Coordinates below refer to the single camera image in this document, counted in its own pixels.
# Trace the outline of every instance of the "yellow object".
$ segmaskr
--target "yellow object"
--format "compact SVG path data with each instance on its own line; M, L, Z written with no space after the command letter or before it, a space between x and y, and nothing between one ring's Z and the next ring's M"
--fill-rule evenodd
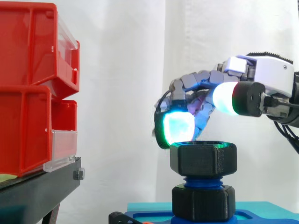
M17 178L18 176L16 175L11 175L11 174L0 174L0 183L7 181L7 180L12 180Z

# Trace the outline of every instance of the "blue tray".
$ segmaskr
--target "blue tray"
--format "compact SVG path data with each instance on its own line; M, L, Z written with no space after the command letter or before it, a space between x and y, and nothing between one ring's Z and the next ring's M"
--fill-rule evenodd
M236 207L235 216L221 224L299 224L299 214L269 202L237 202ZM130 203L126 215L154 224L195 224L173 217L171 203Z

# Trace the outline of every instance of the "black bracket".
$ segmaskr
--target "black bracket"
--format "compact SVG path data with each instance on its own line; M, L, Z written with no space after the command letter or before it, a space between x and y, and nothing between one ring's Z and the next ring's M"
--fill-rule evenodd
M115 211L109 215L109 224L142 224L141 222L136 221L135 219L126 216L125 214Z

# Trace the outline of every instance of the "blue threaded rod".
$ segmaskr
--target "blue threaded rod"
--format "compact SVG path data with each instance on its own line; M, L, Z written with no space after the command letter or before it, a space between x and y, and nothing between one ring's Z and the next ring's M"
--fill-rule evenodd
M201 189L210 189L210 190L219 190L222 189L223 182L221 178L218 179L194 179L190 177L185 177L186 181L185 187L188 188L201 188Z

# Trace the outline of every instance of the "red plastic storage bin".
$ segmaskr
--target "red plastic storage bin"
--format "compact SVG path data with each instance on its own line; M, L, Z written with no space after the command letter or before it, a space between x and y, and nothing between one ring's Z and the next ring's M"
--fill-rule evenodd
M46 86L0 87L0 174L51 172L74 162L77 103Z
M46 85L63 99L79 91L79 42L52 3L0 1L0 85Z

